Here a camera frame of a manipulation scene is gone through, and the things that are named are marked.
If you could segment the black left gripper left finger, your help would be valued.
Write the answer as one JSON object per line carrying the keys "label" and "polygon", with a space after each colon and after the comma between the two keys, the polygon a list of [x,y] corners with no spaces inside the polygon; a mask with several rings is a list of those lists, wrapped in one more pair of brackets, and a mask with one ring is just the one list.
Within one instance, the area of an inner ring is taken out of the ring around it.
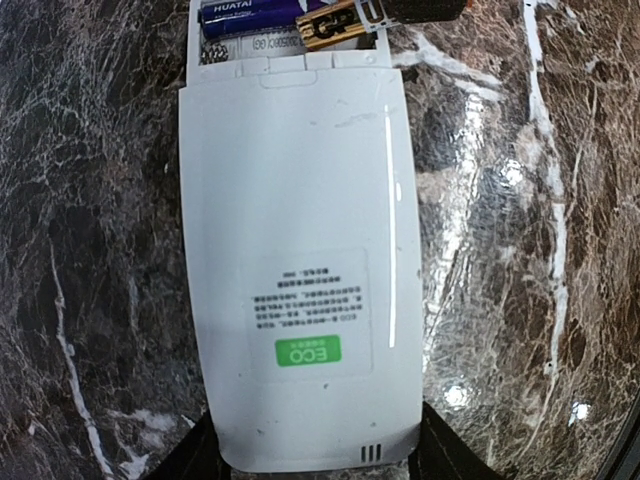
{"label": "black left gripper left finger", "polygon": [[149,480],[229,480],[218,437],[207,410],[167,457],[149,473]]}

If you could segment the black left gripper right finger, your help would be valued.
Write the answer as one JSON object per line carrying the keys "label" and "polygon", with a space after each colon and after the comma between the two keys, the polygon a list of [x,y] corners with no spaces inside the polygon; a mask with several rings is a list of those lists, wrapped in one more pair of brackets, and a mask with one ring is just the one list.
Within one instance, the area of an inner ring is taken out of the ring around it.
{"label": "black left gripper right finger", "polygon": [[427,403],[422,403],[419,442],[408,457],[410,480],[503,480]]}

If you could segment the white remote control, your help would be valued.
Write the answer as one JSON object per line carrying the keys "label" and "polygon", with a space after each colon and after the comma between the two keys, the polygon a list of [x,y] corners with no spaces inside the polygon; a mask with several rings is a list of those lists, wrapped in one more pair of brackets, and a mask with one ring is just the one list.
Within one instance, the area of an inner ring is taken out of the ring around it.
{"label": "white remote control", "polygon": [[385,33],[309,52],[222,43],[189,6],[179,93],[184,248],[219,452],[251,473],[397,463],[422,410],[419,215]]}

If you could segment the blue AAA battery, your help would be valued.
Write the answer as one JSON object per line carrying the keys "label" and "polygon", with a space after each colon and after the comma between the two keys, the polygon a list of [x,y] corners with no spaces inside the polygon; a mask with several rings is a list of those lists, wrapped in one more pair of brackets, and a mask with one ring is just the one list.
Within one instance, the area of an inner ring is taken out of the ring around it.
{"label": "blue AAA battery", "polygon": [[197,20],[207,40],[291,28],[304,14],[335,1],[241,0],[203,4]]}

